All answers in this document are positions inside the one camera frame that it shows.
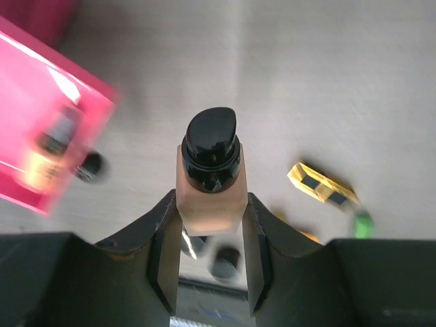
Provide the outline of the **peach foundation bottle black cap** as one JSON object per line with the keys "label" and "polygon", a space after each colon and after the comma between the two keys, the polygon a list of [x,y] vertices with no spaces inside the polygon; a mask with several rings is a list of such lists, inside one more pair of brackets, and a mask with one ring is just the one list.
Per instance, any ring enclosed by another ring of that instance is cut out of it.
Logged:
{"label": "peach foundation bottle black cap", "polygon": [[17,180],[27,189],[50,193],[71,164],[67,153],[82,120],[74,105],[63,106],[30,139]]}

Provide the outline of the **pink drawer tray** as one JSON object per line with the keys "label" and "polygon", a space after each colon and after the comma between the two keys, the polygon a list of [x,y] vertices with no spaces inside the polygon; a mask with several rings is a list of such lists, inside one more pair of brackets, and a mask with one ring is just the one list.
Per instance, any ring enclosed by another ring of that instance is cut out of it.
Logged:
{"label": "pink drawer tray", "polygon": [[[116,92],[56,50],[6,19],[1,20],[1,197],[48,214],[76,178],[74,170],[108,122]],[[18,180],[30,139],[63,106],[82,113],[68,148],[72,162],[50,193],[27,189]]]}

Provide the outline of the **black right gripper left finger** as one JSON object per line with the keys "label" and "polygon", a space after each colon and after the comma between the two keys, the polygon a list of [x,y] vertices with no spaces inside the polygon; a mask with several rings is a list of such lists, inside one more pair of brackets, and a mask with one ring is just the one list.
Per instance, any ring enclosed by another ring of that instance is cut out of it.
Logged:
{"label": "black right gripper left finger", "polygon": [[4,234],[1,325],[168,326],[178,265],[175,191],[95,244],[71,232]]}

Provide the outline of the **beige foundation bottle black pump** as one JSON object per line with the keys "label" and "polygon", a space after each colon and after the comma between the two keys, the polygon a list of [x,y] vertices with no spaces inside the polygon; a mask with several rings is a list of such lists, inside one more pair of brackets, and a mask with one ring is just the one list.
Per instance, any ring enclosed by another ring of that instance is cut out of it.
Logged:
{"label": "beige foundation bottle black pump", "polygon": [[227,107],[195,115],[177,148],[176,207],[190,236],[237,231],[248,203],[236,113]]}

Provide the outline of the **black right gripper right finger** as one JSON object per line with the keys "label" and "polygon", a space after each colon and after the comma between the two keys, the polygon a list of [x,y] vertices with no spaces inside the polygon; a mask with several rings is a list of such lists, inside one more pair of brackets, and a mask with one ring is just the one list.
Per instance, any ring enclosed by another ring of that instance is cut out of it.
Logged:
{"label": "black right gripper right finger", "polygon": [[257,326],[434,326],[435,242],[340,238],[320,245],[252,193],[243,215]]}

